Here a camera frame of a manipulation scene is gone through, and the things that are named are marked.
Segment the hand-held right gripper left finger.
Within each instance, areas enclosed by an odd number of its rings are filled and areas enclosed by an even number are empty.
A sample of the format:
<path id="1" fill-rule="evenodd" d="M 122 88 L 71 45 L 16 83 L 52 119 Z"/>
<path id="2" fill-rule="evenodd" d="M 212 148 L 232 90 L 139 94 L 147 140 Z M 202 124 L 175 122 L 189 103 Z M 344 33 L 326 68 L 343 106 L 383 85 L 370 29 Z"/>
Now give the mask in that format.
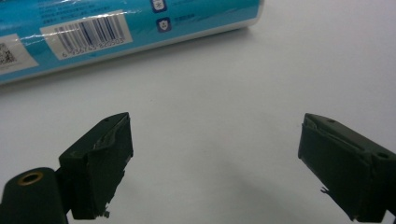
<path id="1" fill-rule="evenodd" d="M 8 180 L 0 224 L 69 224 L 108 217 L 107 205 L 134 155 L 130 115 L 102 119 L 60 157 L 60 167 L 39 167 Z"/>

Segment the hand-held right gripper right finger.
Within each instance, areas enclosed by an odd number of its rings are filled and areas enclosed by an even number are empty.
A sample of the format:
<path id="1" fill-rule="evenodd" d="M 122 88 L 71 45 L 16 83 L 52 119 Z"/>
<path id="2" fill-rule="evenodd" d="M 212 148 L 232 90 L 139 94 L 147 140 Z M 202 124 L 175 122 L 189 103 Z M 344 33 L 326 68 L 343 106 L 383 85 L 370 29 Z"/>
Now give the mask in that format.
<path id="1" fill-rule="evenodd" d="M 380 223 L 391 212 L 396 222 L 396 153 L 334 119 L 307 113 L 298 158 L 350 219 Z"/>

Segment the blue and white tube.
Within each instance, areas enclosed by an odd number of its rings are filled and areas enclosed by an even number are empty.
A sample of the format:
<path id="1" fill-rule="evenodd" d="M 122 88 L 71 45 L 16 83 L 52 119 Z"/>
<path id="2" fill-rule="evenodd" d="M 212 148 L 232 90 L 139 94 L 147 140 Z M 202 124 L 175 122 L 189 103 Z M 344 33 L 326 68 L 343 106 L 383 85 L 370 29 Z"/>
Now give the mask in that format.
<path id="1" fill-rule="evenodd" d="M 257 22 L 264 0 L 0 0 L 0 85 Z"/>

